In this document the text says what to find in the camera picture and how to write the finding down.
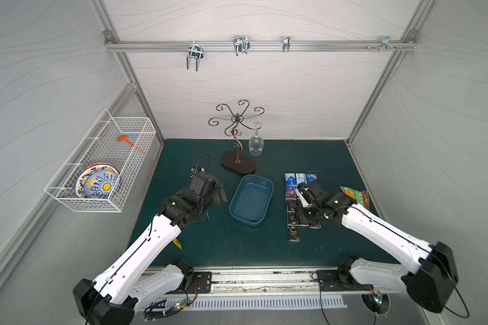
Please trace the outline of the blue pocket tissue pack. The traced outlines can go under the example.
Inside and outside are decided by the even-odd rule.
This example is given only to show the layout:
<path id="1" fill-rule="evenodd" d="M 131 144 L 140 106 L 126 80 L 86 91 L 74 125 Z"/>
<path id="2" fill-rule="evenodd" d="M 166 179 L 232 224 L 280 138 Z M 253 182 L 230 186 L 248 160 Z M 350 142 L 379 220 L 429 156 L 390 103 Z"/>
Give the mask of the blue pocket tissue pack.
<path id="1" fill-rule="evenodd" d="M 308 183 L 310 183 L 312 181 L 317 181 L 317 176 L 314 173 L 307 173 L 306 174 L 306 181 Z"/>

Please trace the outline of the dark blue tissue pack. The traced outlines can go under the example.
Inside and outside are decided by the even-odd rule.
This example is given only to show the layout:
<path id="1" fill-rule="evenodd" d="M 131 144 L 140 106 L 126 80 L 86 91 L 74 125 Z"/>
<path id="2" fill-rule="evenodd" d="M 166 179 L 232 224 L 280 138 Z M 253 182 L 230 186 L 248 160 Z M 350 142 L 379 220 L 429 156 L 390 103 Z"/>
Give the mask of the dark blue tissue pack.
<path id="1" fill-rule="evenodd" d="M 285 187 L 285 199 L 286 201 L 289 200 L 298 200 L 298 195 L 297 195 L 297 185 L 286 185 Z"/>

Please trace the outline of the light blue tissue pack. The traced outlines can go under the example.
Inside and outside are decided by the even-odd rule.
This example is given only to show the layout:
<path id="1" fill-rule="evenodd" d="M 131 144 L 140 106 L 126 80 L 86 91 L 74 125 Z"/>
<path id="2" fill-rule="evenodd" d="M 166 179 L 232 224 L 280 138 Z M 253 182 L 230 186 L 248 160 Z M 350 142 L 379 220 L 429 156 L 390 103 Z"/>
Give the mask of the light blue tissue pack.
<path id="1" fill-rule="evenodd" d="M 296 183 L 297 184 L 306 184 L 307 178 L 305 173 L 297 173 L 296 174 Z"/>

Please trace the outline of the blue white tissue pack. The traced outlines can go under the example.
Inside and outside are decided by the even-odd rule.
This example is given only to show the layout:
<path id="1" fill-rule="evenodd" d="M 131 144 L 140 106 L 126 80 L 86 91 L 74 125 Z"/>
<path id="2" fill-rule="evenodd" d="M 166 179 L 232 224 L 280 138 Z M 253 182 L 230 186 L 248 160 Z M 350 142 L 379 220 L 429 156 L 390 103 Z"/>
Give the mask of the blue white tissue pack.
<path id="1" fill-rule="evenodd" d="M 295 173 L 286 173 L 285 174 L 285 185 L 286 186 L 296 186 L 297 179 Z"/>

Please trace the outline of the teal plastic storage box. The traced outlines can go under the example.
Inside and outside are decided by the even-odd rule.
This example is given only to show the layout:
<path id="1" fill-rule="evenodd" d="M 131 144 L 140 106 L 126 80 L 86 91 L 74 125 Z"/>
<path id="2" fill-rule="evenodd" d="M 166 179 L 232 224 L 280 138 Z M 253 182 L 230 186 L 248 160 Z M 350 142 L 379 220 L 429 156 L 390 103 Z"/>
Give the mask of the teal plastic storage box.
<path id="1" fill-rule="evenodd" d="M 268 178 L 254 174 L 244 176 L 230 202 L 230 216 L 246 226 L 258 227 L 267 214 L 274 188 Z"/>

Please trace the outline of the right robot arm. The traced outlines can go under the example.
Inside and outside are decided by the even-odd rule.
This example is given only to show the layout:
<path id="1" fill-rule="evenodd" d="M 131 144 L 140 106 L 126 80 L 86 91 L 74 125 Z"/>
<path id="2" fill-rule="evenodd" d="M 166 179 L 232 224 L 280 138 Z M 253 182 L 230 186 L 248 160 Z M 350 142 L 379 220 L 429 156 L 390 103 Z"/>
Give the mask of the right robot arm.
<path id="1" fill-rule="evenodd" d="M 304 214 L 310 220 L 337 223 L 352 230 L 397 260 L 395 264 L 350 256 L 338 267 L 337 282 L 346 290 L 388 288 L 407 294 L 420 307 L 439 314 L 459 282 L 452 249 L 420 240 L 374 215 L 344 193 L 299 187 Z"/>

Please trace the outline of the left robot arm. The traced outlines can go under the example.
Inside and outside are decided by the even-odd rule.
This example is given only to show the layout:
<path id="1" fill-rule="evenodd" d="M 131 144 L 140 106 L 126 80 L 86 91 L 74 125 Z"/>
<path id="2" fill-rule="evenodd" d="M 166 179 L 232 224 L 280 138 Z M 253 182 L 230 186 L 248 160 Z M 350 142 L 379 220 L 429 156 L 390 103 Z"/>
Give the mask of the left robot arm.
<path id="1" fill-rule="evenodd" d="M 186 298 L 163 307 L 161 297 L 174 291 L 187 293 L 194 269 L 181 259 L 142 279 L 149 265 L 182 231 L 195 224 L 208 208 L 227 201 L 224 185 L 215 176 L 198 172 L 191 185 L 165 199 L 146 230 L 108 269 L 93 280 L 80 280 L 73 289 L 79 314 L 86 324 L 130 324 L 136 313 L 147 320 L 178 314 L 192 303 Z"/>

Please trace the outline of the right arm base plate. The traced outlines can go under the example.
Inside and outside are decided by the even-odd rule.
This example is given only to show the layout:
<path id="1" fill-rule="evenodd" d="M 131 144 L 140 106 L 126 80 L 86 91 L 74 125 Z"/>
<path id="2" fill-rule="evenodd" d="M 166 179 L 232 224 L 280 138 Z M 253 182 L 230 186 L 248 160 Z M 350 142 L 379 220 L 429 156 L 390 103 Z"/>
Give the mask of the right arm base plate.
<path id="1" fill-rule="evenodd" d="M 349 272 L 337 269 L 322 269 L 311 274 L 321 292 L 373 291 L 370 284 L 359 284 Z"/>

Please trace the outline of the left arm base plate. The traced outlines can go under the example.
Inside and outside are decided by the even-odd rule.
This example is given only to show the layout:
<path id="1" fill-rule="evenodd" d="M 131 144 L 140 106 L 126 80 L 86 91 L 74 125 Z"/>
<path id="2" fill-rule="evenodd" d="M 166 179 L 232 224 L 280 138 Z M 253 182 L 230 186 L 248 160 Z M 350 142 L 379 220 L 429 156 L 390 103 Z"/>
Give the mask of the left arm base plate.
<path id="1" fill-rule="evenodd" d="M 195 294 L 208 294 L 211 292 L 211 282 L 213 273 L 211 272 L 191 272 L 187 274 L 181 285 L 179 291 L 186 291 L 189 295 Z"/>

